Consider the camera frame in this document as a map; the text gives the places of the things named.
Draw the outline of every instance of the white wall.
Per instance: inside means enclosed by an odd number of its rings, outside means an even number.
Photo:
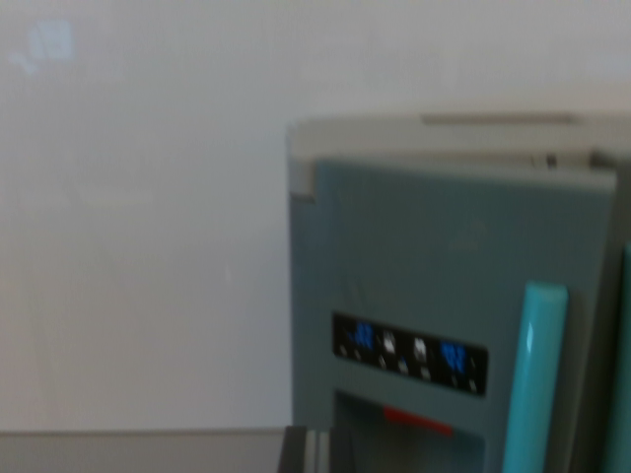
[[[0,3],[0,429],[288,423],[287,123],[631,79],[631,4],[509,3]]]

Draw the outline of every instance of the display button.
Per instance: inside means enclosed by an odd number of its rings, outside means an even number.
[[[384,349],[392,355],[396,351],[396,340],[394,340],[392,332],[384,332]]]
[[[427,347],[422,338],[414,339],[414,358],[416,358],[419,363],[427,363]]]

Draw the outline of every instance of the dispenser control panel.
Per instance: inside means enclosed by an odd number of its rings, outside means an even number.
[[[488,351],[434,335],[333,314],[336,357],[426,382],[484,395]]]

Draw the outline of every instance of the teal door handle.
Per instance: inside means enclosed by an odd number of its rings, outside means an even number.
[[[541,473],[568,306],[564,286],[527,283],[503,473]]]

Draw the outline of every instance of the blue led display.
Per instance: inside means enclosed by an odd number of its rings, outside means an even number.
[[[443,355],[443,358],[452,371],[464,374],[466,351],[462,345],[441,342],[441,355]]]
[[[357,322],[357,329],[353,338],[358,347],[373,350],[373,326],[370,323]]]

